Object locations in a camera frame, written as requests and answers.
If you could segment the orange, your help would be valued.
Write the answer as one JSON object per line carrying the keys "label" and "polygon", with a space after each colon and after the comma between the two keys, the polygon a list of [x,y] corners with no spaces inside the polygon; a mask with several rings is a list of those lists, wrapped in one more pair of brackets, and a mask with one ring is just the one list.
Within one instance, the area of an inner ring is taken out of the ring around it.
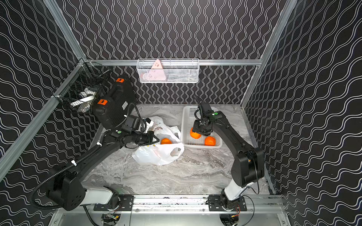
{"label": "orange", "polygon": [[168,139],[168,138],[163,138],[160,142],[161,145],[168,145],[168,144],[172,144],[173,142]]}
{"label": "orange", "polygon": [[205,146],[216,146],[216,139],[212,136],[206,137],[204,141]]}
{"label": "orange", "polygon": [[191,136],[193,139],[199,139],[199,138],[201,138],[201,136],[202,136],[201,134],[198,134],[198,133],[194,132],[194,131],[193,131],[193,128],[190,129],[190,133],[189,133],[189,134],[190,134],[190,136]]}

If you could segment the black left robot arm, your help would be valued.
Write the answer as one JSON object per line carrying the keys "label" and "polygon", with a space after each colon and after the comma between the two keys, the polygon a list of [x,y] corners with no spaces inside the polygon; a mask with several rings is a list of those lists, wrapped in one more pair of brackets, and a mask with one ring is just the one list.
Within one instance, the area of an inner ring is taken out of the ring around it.
{"label": "black left robot arm", "polygon": [[120,126],[103,133],[95,146],[63,167],[50,170],[48,178],[30,194],[30,203],[40,210],[74,210],[91,204],[104,205],[109,210],[120,207],[119,193],[109,187],[91,188],[82,185],[84,178],[115,151],[135,144],[139,147],[159,142],[151,131],[150,118],[127,116]]}

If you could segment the white printed plastic bag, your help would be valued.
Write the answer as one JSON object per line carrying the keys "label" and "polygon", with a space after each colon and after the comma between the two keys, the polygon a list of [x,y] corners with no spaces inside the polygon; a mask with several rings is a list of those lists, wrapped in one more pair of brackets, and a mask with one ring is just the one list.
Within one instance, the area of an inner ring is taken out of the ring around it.
{"label": "white printed plastic bag", "polygon": [[133,159],[142,166],[145,165],[167,165],[181,157],[184,153],[184,144],[178,138],[181,134],[178,127],[165,125],[159,116],[147,119],[147,132],[153,132],[153,144],[138,147],[132,153]]}

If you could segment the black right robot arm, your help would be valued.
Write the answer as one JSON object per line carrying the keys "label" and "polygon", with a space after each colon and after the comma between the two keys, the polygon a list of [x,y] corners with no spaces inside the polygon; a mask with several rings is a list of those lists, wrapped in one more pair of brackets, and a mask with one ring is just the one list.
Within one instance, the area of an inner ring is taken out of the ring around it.
{"label": "black right robot arm", "polygon": [[248,186],[264,177],[264,152],[243,139],[229,123],[225,114],[221,111],[215,112],[210,104],[198,104],[195,115],[200,117],[196,117],[192,131],[205,136],[215,132],[234,157],[231,169],[232,180],[222,192],[228,202],[234,201]]}

